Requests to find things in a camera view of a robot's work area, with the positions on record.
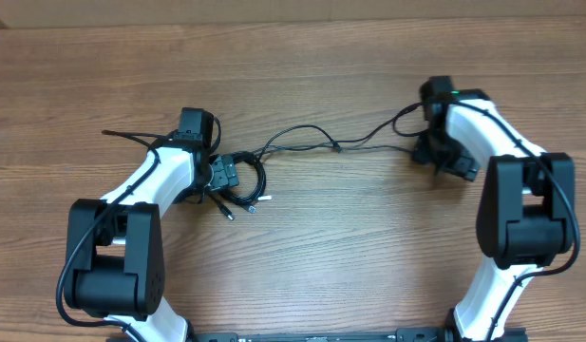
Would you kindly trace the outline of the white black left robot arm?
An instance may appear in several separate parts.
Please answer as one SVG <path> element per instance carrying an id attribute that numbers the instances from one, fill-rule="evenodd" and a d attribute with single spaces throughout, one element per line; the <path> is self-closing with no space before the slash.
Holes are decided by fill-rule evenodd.
<path id="1" fill-rule="evenodd" d="M 72 204 L 55 293 L 67 324 L 118 327 L 134 341 L 196 340 L 190 321 L 164 297 L 161 218 L 215 180 L 209 150 L 202 141 L 155 142 L 122 185 Z"/>

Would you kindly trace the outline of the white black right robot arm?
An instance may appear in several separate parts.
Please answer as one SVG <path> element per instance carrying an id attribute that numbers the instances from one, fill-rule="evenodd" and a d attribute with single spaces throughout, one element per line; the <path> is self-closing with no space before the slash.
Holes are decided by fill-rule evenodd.
<path id="1" fill-rule="evenodd" d="M 479 89 L 421 92 L 428 127 L 413 158 L 472 180 L 485 168 L 476 236 L 482 261 L 449 311 L 440 341 L 525 341 L 507 317 L 532 279 L 561 274 L 577 260 L 575 165 L 526 140 Z"/>

